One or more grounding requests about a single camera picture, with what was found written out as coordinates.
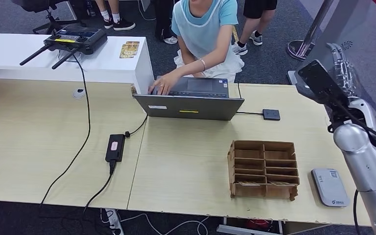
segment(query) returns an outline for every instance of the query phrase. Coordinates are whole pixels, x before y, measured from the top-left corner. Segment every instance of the light blue shirt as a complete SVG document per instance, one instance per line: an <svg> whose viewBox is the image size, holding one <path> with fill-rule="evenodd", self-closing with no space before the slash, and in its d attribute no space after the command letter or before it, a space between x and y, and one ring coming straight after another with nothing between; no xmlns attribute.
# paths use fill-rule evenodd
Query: light blue shirt
<svg viewBox="0 0 376 235"><path fill-rule="evenodd" d="M207 22L207 20L210 18L210 15L212 13L212 10L215 8L215 5L217 4L218 0L213 0L211 7L209 10L205 13L204 16L198 18L194 17L191 12L189 11L189 0L181 0L182 8L184 9L185 15L187 16L187 19L189 22L195 25L203 25ZM226 24L238 24L237 21L237 1L236 0L222 0L222 6L220 11L218 12L218 17L220 19L220 26L226 25ZM175 16L172 15L172 31L178 35L181 36L181 32L178 29L178 25L175 22Z"/></svg>

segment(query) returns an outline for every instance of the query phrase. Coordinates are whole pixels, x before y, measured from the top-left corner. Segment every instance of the floor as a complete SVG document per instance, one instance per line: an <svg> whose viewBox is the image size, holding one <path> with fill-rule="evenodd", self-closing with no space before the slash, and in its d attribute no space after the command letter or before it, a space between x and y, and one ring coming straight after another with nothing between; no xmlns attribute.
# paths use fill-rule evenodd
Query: floor
<svg viewBox="0 0 376 235"><path fill-rule="evenodd" d="M244 0L237 1L239 6L239 25L243 25L242 9ZM285 47L292 40L303 39L321 3L322 0L279 1L276 16L269 28L264 32L263 46L249 46L248 54L242 56L245 67L243 72L237 75L236 81L241 83L288 84L286 72L294 70L299 65L299 62L286 54ZM147 37L154 75L161 75L174 69L173 57L176 56L178 46L167 45L154 38L155 21L145 21L140 16L136 2L125 1L120 4L120 7L122 15L127 20L134 21L137 27L128 32L108 30L108 35ZM153 18L153 7L149 7L144 14L148 19ZM60 17L61 20L71 19L65 3L58 5L58 9L54 11L54 16ZM330 16L331 13L327 15L326 21L321 25L321 30L325 29ZM371 33L363 35L360 39L361 43L365 45L366 52L356 58L355 64L360 65L362 67L361 70L366 74L366 76L363 76L365 95L374 102L376 107L376 6L372 7L368 19L366 27L371 30ZM27 34L31 33L32 28L44 23L46 23L44 13L28 13L8 0L0 0L0 33ZM102 27L100 17L88 20L86 23L91 27ZM240 34L241 27L237 26L237 30ZM88 221L82 223L82 229L77 220L69 219L78 218L81 214L81 208L48 205L40 211L40 216L38 216L37 205L0 202L0 235L110 234L108 230L102 227L103 224L99 222L98 213L97 209L90 209L86 214ZM128 218L139 213L137 211L121 211L120 215L122 218ZM183 221L204 218L202 216L165 213L149 213L148 215L152 224L162 233L169 231ZM218 234L215 229L220 222L221 218L209 218L205 222L209 234ZM123 226L127 235L155 234L143 217L124 222ZM173 232L173 234L195 235L197 234L196 227L196 224L186 224ZM354 235L356 233L352 226L329 226L302 234ZM362 234L372 234L372 231L370 228L362 228Z"/></svg>

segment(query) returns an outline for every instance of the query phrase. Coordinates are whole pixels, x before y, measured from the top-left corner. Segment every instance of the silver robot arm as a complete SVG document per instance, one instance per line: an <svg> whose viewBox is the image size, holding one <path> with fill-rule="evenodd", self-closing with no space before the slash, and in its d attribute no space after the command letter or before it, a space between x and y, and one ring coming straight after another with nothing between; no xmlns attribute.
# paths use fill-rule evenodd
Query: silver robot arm
<svg viewBox="0 0 376 235"><path fill-rule="evenodd" d="M341 149L376 234L376 112L358 98L359 83L352 64L337 44L327 45L334 59L328 74L319 61L298 71L313 94L307 95L330 108L335 144Z"/></svg>

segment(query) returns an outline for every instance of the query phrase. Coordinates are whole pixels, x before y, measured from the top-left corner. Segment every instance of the laptop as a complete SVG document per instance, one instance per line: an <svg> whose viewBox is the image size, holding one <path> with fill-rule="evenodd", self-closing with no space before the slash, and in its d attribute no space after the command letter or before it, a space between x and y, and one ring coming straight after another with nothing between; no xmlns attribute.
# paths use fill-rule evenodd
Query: laptop
<svg viewBox="0 0 376 235"><path fill-rule="evenodd" d="M226 79L182 77L169 95L157 91L134 95L150 117L231 120L244 102L229 98Z"/></svg>

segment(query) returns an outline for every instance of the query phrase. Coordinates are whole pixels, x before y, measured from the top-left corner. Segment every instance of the office chair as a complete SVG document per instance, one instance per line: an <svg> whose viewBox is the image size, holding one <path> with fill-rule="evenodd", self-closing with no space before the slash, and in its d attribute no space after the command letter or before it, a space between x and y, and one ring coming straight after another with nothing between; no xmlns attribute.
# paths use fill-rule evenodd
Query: office chair
<svg viewBox="0 0 376 235"><path fill-rule="evenodd" d="M59 21L58 18L54 18L51 15L50 7L55 10L57 9L56 4L67 1L67 0L11 0L13 3L16 5L22 7L25 11L28 12L41 12L41 11L46 11L47 16L46 18L49 20L49 23L44 24L40 27L36 27L35 29L32 30L35 34L38 34L38 30L42 29L47 29L46 34L51 34L53 30L58 31L62 28L63 25L66 24L75 24L79 23L80 26L85 27L86 24L84 24L81 20L73 20L73 21Z"/></svg>

